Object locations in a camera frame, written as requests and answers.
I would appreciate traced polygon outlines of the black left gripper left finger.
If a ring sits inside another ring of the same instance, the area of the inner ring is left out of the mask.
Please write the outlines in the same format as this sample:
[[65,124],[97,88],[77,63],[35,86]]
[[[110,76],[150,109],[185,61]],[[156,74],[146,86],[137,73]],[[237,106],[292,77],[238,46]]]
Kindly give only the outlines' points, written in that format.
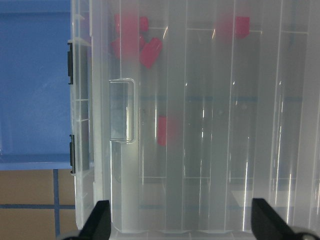
[[108,240],[111,236],[111,208],[108,200],[96,203],[78,235],[79,240]]

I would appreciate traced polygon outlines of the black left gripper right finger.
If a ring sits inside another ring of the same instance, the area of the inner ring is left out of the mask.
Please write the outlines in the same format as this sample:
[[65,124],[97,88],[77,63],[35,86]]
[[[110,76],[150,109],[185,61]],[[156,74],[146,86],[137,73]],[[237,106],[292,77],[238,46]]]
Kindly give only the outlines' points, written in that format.
[[257,240],[303,240],[263,198],[251,202],[251,230]]

